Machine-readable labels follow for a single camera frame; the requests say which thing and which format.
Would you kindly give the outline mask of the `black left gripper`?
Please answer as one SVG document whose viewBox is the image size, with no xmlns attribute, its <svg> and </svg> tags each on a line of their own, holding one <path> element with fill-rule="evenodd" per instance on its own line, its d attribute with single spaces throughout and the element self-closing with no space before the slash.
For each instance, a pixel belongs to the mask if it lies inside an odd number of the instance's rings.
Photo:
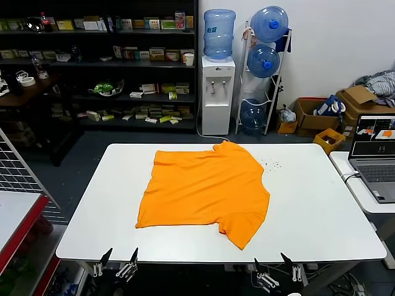
<svg viewBox="0 0 395 296">
<path fill-rule="evenodd" d="M 105 269 L 113 248 L 110 248 L 99 260 L 93 265 L 93 277 L 101 277 L 101 295 L 115 295 L 117 290 L 122 292 L 131 284 L 131 279 L 135 276 L 138 267 L 138 248 L 133 252 L 130 261 L 120 270 Z"/>
</svg>

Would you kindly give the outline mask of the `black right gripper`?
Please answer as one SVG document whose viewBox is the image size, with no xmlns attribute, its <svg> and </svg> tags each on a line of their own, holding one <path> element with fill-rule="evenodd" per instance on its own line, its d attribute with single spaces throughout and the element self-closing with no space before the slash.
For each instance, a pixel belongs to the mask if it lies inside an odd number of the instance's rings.
<svg viewBox="0 0 395 296">
<path fill-rule="evenodd" d="M 295 264 L 284 253 L 280 253 L 286 268 L 291 274 L 292 281 L 278 282 L 270 276 L 264 267 L 258 262 L 257 258 L 254 259 L 256 267 L 256 283 L 262 289 L 267 289 L 269 295 L 301 295 L 301 267 Z"/>
</svg>

